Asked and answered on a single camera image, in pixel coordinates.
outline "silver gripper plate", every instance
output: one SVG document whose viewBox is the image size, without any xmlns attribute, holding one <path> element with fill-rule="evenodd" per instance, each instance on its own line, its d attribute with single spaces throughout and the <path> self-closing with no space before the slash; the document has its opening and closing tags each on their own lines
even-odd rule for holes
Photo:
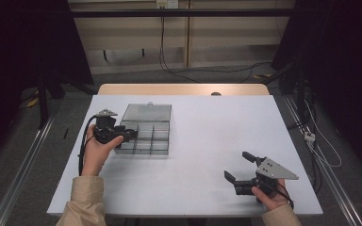
<svg viewBox="0 0 362 226">
<path fill-rule="evenodd" d="M 269 158 L 265 158 L 264 161 L 256 170 L 257 173 L 270 177 L 272 179 L 289 179 L 298 180 L 299 176 L 282 167 L 278 163 L 272 161 Z"/>
<path fill-rule="evenodd" d="M 113 112 L 111 110 L 102 110 L 98 114 L 96 114 L 96 117 L 104 117 L 104 116 L 117 116 L 116 112 Z"/>
</svg>

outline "triangular metal bracket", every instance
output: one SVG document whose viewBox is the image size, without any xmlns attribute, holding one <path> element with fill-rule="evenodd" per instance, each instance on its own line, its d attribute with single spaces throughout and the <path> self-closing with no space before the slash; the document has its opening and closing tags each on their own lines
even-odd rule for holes
<svg viewBox="0 0 362 226">
<path fill-rule="evenodd" d="M 258 166 L 256 172 L 272 179 L 299 179 L 298 175 L 282 167 L 280 164 L 272 161 L 269 158 L 264 159 L 260 166 Z"/>
</svg>

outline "wire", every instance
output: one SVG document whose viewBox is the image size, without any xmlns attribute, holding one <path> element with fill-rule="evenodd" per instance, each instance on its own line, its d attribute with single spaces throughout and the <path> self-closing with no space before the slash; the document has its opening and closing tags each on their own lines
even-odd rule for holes
<svg viewBox="0 0 362 226">
<path fill-rule="evenodd" d="M 235 69 L 235 70 L 207 70 L 207 69 L 186 69 L 186 70 L 177 70 L 177 71 L 173 71 L 171 70 L 166 63 L 166 59 L 164 57 L 164 30 L 165 30 L 165 19 L 164 17 L 161 17 L 161 41 L 160 41 L 160 53 L 159 53 L 159 62 L 160 62 L 160 67 L 161 69 L 166 72 L 166 73 L 171 73 L 174 76 L 177 77 L 182 77 L 185 79 L 188 79 L 189 81 L 195 82 L 195 83 L 202 83 L 200 81 L 197 81 L 195 79 L 180 75 L 178 73 L 189 73 L 189 72 L 208 72 L 208 73 L 238 73 L 238 72 L 243 72 L 243 71 L 247 71 L 250 70 L 249 75 L 243 79 L 242 81 L 240 81 L 239 83 L 243 83 L 244 81 L 246 81 L 247 79 L 249 79 L 250 76 L 252 76 L 252 69 L 264 64 L 271 64 L 271 62 L 260 62 L 260 63 L 256 63 L 252 66 L 243 68 L 243 69 Z"/>
<path fill-rule="evenodd" d="M 315 120 L 314 120 L 313 114 L 312 114 L 312 112 L 311 112 L 311 110 L 310 110 L 310 107 L 309 107 L 309 105 L 308 105 L 308 103 L 307 103 L 307 100 L 304 100 L 304 102 L 305 102 L 305 104 L 307 105 L 307 109 L 308 109 L 308 112 L 310 113 L 310 116 L 311 116 L 311 119 L 312 119 L 312 121 L 313 121 L 313 123 L 314 123 L 314 126 L 316 127 L 316 129 L 317 129 L 317 131 L 319 132 L 319 134 L 324 138 L 324 140 L 325 140 L 325 141 L 330 145 L 330 147 L 334 150 L 335 154 L 337 155 L 337 158 L 339 159 L 339 163 L 338 163 L 337 165 L 331 165 L 331 164 L 328 163 L 327 160 L 321 158 L 320 155 L 315 151 L 315 148 L 314 148 L 315 146 L 314 146 L 313 142 L 309 142 L 309 141 L 306 142 L 308 148 L 309 148 L 310 151 L 311 151 L 313 154 L 315 154 L 315 155 L 319 158 L 319 160 L 320 160 L 321 162 L 323 162 L 326 166 L 332 167 L 332 168 L 337 168 L 337 167 L 342 166 L 342 159 L 340 158 L 339 153 L 338 153 L 337 150 L 334 148 L 334 146 L 330 143 L 330 141 L 328 141 L 328 139 L 322 134 L 321 130 L 319 129 L 319 126 L 316 124 L 316 122 L 315 122 Z"/>
<path fill-rule="evenodd" d="M 87 145 L 87 142 L 90 141 L 90 138 L 88 138 L 87 141 L 85 141 L 85 138 L 87 136 L 87 131 L 88 131 L 88 128 L 90 127 L 90 123 L 93 119 L 96 119 L 96 115 L 90 117 L 90 119 L 88 120 L 87 124 L 85 125 L 85 129 L 84 129 L 84 135 L 82 137 L 82 140 L 81 140 L 81 147 L 80 147 L 80 154 L 78 155 L 78 174 L 81 176 L 81 172 L 82 172 L 82 169 L 84 168 L 84 153 L 85 153 L 85 146 Z"/>
<path fill-rule="evenodd" d="M 272 187 L 272 186 L 269 186 L 269 185 L 267 185 L 266 183 L 260 182 L 259 184 L 260 184 L 261 186 L 266 186 L 267 188 L 270 188 L 271 190 L 275 191 L 276 193 L 278 193 L 279 195 L 281 195 L 282 197 L 284 197 L 285 199 L 287 199 L 288 202 L 289 202 L 289 205 L 290 205 L 290 207 L 291 207 L 292 209 L 295 207 L 295 204 L 293 203 L 293 200 L 290 198 L 287 189 L 286 189 L 284 186 L 282 186 L 280 183 L 277 182 L 277 184 L 280 185 L 280 186 L 285 190 L 285 192 L 286 192 L 287 194 L 284 194 L 282 191 L 280 191 L 280 190 L 278 190 L 278 189 L 276 189 L 276 188 L 274 188 L 274 187 Z"/>
<path fill-rule="evenodd" d="M 316 162 L 315 160 L 315 155 L 311 154 L 311 166 L 312 166 L 312 170 L 313 170 L 313 176 L 314 176 L 314 183 L 313 183 L 313 189 L 314 189 L 314 193 L 318 193 L 321 189 L 322 186 L 322 177 L 321 177 L 321 171 L 320 171 L 320 166 L 319 164 Z"/>
<path fill-rule="evenodd" d="M 328 21 L 329 21 L 329 18 L 330 18 L 330 15 L 331 15 L 331 11 L 332 11 L 332 8 L 334 6 L 334 3 L 335 3 L 335 0 L 332 0 L 331 2 L 331 6 L 325 16 L 325 19 L 324 19 L 324 24 L 322 26 L 322 30 L 321 30 L 321 34 L 319 36 L 319 39 L 318 39 L 318 42 L 317 42 L 317 46 L 319 46 L 321 44 L 321 41 L 322 41 L 322 38 L 324 36 L 324 33 L 325 33 L 325 30 L 327 28 L 327 24 L 328 24 Z"/>
<path fill-rule="evenodd" d="M 288 130 L 291 130 L 291 129 L 294 129 L 294 128 L 297 128 L 297 127 L 301 127 L 301 126 L 304 126 L 304 124 L 303 124 L 303 123 L 295 122 L 295 123 L 287 126 L 287 129 L 288 129 Z"/>
<path fill-rule="evenodd" d="M 278 0 L 275 0 L 275 9 L 278 8 Z M 278 17 L 274 17 L 275 18 L 275 24 L 277 25 L 277 31 L 278 31 L 278 35 L 280 36 L 280 41 L 282 39 L 282 35 L 281 35 L 281 32 L 280 32 L 280 27 L 278 25 Z"/>
<path fill-rule="evenodd" d="M 194 80 L 192 78 L 176 74 L 175 72 L 172 72 L 172 70 L 169 69 L 169 67 L 166 64 L 166 60 L 164 58 L 164 44 L 163 44 L 163 42 L 164 42 L 164 17 L 161 17 L 161 42 L 160 42 L 160 54 L 159 54 L 159 62 L 160 62 L 161 69 L 164 72 L 171 73 L 172 75 L 174 75 L 176 77 L 182 77 L 182 78 L 186 78 L 189 81 L 192 81 L 192 82 L 195 82 L 195 83 L 201 83 L 201 82 L 199 82 L 197 80 Z"/>
</svg>

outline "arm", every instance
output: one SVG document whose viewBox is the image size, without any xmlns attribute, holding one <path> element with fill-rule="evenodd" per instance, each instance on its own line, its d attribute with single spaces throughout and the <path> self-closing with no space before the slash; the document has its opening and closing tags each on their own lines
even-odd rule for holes
<svg viewBox="0 0 362 226">
<path fill-rule="evenodd" d="M 277 189 L 282 191 L 285 187 L 284 180 L 278 180 Z M 268 197 L 259 188 L 252 187 L 252 192 L 257 196 L 258 199 L 263 202 L 267 207 L 268 212 L 263 214 L 263 221 L 267 226 L 300 226 L 301 222 L 296 217 L 292 208 L 289 206 L 287 199 L 279 195 L 278 193 L 273 197 Z"/>
<path fill-rule="evenodd" d="M 105 206 L 103 204 L 104 180 L 99 172 L 111 150 L 121 144 L 123 137 L 116 137 L 107 144 L 99 143 L 93 137 L 91 125 L 87 137 L 92 137 L 86 144 L 84 168 L 81 176 L 73 179 L 72 197 L 61 216 L 61 225 L 106 225 Z"/>
</svg>

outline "clear plastic organizer box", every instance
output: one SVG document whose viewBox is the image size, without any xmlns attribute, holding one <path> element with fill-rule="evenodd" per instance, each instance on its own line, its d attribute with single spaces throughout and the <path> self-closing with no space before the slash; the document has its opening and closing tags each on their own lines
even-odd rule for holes
<svg viewBox="0 0 362 226">
<path fill-rule="evenodd" d="M 118 154 L 169 154 L 171 105 L 130 104 L 120 125 L 138 131 L 136 139 L 115 149 Z"/>
</svg>

